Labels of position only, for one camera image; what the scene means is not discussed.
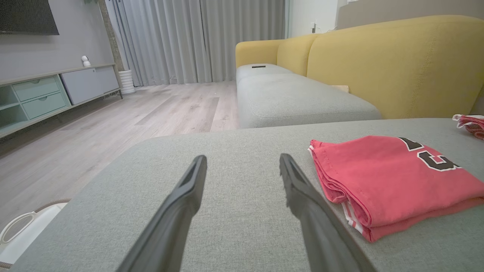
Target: brown rope trim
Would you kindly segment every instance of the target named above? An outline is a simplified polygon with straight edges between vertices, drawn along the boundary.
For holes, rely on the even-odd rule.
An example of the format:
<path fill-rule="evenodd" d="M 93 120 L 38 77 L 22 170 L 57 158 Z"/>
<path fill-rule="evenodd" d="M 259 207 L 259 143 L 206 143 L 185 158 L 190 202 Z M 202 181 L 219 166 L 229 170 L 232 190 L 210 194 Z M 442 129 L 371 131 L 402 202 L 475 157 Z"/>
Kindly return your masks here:
<path fill-rule="evenodd" d="M 11 263 L 0 262 L 0 267 L 10 269 L 12 267 Z"/>
<path fill-rule="evenodd" d="M 47 208 L 47 207 L 49 207 L 49 206 L 56 205 L 56 204 L 59 204 L 59 203 L 67 203 L 67 202 L 69 202 L 70 200 L 71 200 L 70 198 L 64 198 L 64 199 L 59 199 L 59 200 L 56 200 L 56 201 L 52 201 L 52 202 L 47 203 L 47 204 L 43 205 L 42 207 L 40 207 L 40 208 L 36 209 L 34 212 L 35 212 L 35 213 L 38 213 L 38 212 L 40 212 L 41 210 L 43 210 L 43 209 L 45 209 L 45 208 Z"/>

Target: floor plank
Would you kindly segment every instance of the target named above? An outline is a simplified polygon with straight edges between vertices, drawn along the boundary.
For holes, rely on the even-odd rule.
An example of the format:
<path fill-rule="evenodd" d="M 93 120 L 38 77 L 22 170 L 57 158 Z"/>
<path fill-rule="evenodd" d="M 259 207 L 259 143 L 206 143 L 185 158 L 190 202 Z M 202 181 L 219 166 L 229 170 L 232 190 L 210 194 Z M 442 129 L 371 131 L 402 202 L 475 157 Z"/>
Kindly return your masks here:
<path fill-rule="evenodd" d="M 0 229 L 18 215 L 72 198 L 136 143 L 239 125 L 235 82 L 143 87 L 97 100 L 0 141 Z"/>

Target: plant trunk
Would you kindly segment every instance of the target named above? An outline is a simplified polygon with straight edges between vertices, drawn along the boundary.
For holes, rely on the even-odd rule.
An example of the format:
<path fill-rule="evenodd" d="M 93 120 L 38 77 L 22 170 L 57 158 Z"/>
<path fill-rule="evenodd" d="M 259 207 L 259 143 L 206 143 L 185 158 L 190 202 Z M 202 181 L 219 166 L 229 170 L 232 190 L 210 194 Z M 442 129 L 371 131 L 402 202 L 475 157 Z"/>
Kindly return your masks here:
<path fill-rule="evenodd" d="M 109 44 L 111 45 L 111 51 L 113 52 L 114 63 L 118 68 L 118 71 L 124 71 L 124 67 L 121 60 L 120 50 L 118 48 L 118 42 L 116 42 L 116 35 L 114 34 L 113 26 L 111 25 L 111 19 L 107 13 L 106 1 L 99 0 L 99 9 L 101 9 L 101 15 L 103 16 L 104 26 L 106 28 L 107 36 L 109 38 Z"/>

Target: television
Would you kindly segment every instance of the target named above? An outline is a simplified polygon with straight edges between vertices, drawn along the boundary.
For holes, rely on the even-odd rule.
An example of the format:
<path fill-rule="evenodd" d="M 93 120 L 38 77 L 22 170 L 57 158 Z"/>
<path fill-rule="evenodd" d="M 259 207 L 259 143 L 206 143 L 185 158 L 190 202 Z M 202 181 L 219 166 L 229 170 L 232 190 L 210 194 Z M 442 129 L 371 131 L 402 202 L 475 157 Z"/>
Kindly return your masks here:
<path fill-rule="evenodd" d="M 0 0 L 0 34 L 59 35 L 48 0 Z"/>

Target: laundry basket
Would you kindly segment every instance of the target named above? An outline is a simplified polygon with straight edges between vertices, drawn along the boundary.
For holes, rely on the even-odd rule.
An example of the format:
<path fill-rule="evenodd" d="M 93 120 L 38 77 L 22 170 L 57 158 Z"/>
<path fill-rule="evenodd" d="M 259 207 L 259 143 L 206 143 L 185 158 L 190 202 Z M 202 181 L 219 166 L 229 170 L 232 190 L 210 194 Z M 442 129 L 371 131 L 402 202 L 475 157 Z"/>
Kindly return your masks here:
<path fill-rule="evenodd" d="M 69 200 L 50 202 L 10 221 L 0 233 L 0 268 L 9 269 Z M 22 222 L 27 223 L 17 233 L 11 233 L 12 227 Z"/>

